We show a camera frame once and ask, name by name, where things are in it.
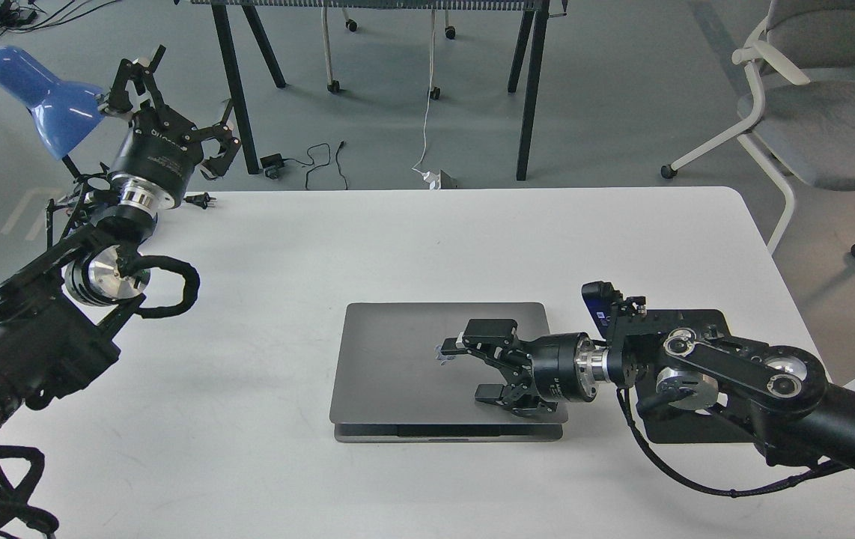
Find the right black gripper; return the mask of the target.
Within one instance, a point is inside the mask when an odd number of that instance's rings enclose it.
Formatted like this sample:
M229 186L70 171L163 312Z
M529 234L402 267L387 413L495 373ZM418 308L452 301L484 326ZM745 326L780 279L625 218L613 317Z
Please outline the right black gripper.
M585 333L517 337L516 320L469 320L441 344L441 364L469 354L502 373L505 383L479 383L473 398L523 418L554 414L556 402L592 402L609 382L605 341Z

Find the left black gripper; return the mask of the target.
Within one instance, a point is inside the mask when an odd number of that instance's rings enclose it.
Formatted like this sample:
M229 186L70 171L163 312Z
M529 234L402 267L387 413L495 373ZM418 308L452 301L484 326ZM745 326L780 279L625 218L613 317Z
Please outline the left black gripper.
M147 94L150 103L159 110L164 109L166 103L155 83L154 72L165 51L164 45L158 45L149 64L122 59L109 91L103 93L103 115L133 113L134 106L127 90L129 83L134 84L138 96ZM151 107L136 112L118 156L109 168L109 181L120 186L127 178L137 177L161 188L170 198L181 199L198 164L206 180L223 177L240 149L240 138L235 136L230 123L233 101L225 100L222 105L221 118L208 127L194 127L191 120L173 109L168 109L171 116L166 120ZM203 143L208 141L219 144L212 156L204 154Z

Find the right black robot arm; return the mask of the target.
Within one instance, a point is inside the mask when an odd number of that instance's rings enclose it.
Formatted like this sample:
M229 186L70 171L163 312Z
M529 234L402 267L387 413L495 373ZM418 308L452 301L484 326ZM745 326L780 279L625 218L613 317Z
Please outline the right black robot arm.
M715 309L650 310L645 297L623 296L606 281L586 283L581 294L597 340L567 333L524 341L514 320L470 320L437 358L469 354L493 366L504 383L482 383L476 401L520 417L592 402L601 383L612 383L639 449L701 493L760 496L855 470L855 391L829 382L811 353L736 337ZM664 463L652 442L750 442L767 465L806 471L753 489L705 487Z

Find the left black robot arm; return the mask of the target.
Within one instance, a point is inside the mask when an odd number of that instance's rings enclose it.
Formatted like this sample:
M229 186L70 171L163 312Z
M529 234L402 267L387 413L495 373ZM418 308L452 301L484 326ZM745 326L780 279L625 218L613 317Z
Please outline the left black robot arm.
M192 172L222 177L240 149L222 118L197 127L162 99L150 61L123 59L109 89L59 79L16 46L0 48L0 86L30 112L44 146L74 177L46 217L70 215L61 236L0 284L0 427L21 406L39 410L118 361L114 338L133 315L175 317L201 289L185 261L141 255L160 210L186 197ZM0 536L20 520L52 538L58 520L31 506L44 469L40 450L0 445Z

